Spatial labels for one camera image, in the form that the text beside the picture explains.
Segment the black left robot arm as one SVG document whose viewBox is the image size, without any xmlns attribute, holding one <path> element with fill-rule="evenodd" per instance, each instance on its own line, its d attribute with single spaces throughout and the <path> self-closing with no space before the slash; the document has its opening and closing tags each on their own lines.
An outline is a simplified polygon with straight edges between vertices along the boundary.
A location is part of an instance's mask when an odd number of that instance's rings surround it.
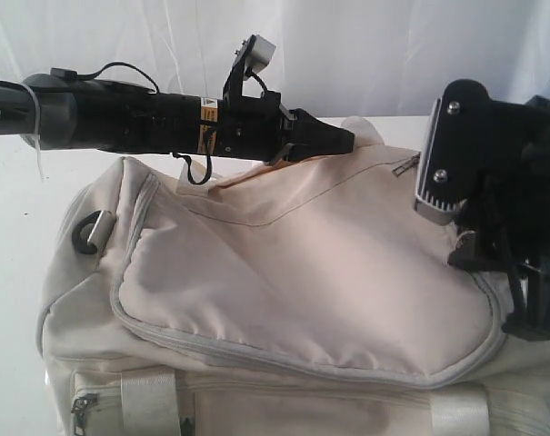
<svg viewBox="0 0 550 436">
<path fill-rule="evenodd" d="M 85 80 L 71 70 L 0 81 L 0 135 L 22 136 L 41 150 L 96 149 L 115 154 L 210 154 L 274 164 L 349 154 L 352 133 L 279 93 L 242 94 L 238 77 L 220 99 L 165 94 L 138 84 Z"/>
</svg>

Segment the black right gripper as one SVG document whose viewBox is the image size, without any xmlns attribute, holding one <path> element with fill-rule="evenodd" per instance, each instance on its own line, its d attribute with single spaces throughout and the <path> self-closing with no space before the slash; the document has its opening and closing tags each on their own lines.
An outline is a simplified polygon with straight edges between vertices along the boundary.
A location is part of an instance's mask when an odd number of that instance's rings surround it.
<svg viewBox="0 0 550 436">
<path fill-rule="evenodd" d="M 455 222 L 447 263 L 466 272 L 538 266 L 550 256 L 550 102 L 491 102 L 475 190 Z M 514 309 L 502 331 L 550 341 L 550 275 L 507 274 Z"/>
</svg>

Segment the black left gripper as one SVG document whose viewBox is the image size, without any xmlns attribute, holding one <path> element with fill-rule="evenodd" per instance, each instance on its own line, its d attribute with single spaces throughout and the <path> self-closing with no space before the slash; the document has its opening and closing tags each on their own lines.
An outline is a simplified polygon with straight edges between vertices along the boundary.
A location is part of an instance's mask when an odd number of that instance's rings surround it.
<svg viewBox="0 0 550 436">
<path fill-rule="evenodd" d="M 303 109 L 286 109 L 281 95 L 227 93 L 219 112 L 215 156 L 270 162 L 285 148 L 292 131 L 292 159 L 350 154 L 355 135 L 321 122 Z"/>
</svg>

